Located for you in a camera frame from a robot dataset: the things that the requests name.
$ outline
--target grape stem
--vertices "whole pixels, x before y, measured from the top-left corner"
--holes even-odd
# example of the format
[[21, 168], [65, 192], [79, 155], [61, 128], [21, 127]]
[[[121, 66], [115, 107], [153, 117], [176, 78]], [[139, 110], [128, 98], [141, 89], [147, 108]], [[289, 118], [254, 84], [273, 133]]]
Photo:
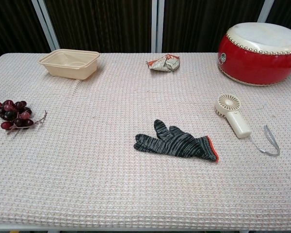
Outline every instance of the grape stem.
[[16, 125], [12, 125], [12, 126], [10, 127], [10, 130], [9, 130], [8, 134], [10, 134], [10, 133], [12, 132], [12, 130], [15, 130], [15, 129], [28, 129], [28, 128], [31, 128], [31, 127], [34, 126], [34, 125], [43, 124], [44, 121], [45, 121], [45, 119], [47, 118], [47, 114], [48, 114], [47, 111], [44, 110], [44, 117], [41, 118], [40, 120], [36, 121], [36, 122], [35, 122], [34, 124], [32, 124], [31, 126], [18, 127], [18, 126], [16, 126]]

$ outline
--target snack wrapper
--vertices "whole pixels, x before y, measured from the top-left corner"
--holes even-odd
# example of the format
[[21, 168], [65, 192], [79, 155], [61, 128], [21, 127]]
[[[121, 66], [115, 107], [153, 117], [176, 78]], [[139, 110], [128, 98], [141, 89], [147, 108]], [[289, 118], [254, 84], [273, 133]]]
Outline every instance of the snack wrapper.
[[159, 71], [175, 71], [180, 65], [180, 58], [171, 54], [166, 54], [160, 59], [147, 62], [149, 69], [159, 70]]

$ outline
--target plastic container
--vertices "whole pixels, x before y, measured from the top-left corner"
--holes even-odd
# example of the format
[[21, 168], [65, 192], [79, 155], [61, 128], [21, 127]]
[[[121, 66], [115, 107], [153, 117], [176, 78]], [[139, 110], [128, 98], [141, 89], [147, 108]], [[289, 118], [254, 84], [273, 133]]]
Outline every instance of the plastic container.
[[53, 76], [84, 80], [97, 70], [99, 52], [55, 50], [39, 60]]

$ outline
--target bunch of grapes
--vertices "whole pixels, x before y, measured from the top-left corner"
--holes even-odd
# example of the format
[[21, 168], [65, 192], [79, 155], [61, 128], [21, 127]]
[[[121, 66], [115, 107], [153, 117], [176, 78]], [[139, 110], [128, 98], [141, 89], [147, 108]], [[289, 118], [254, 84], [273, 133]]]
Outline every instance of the bunch of grapes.
[[6, 100], [3, 103], [0, 102], [0, 117], [5, 120], [1, 124], [1, 128], [4, 130], [28, 129], [34, 124], [43, 123], [46, 112], [44, 118], [37, 122], [33, 122], [33, 120], [30, 119], [32, 111], [29, 107], [26, 107], [26, 105], [26, 101], [14, 103], [12, 100]]

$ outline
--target food container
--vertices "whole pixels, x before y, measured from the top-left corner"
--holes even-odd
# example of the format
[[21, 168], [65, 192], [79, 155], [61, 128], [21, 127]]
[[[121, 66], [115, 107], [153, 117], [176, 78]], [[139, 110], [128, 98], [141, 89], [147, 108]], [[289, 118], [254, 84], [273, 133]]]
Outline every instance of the food container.
[[291, 74], [291, 30], [269, 23], [240, 23], [221, 40], [220, 69], [243, 84], [269, 85]]
[[53, 76], [84, 80], [97, 70], [99, 52], [55, 50], [39, 61]]

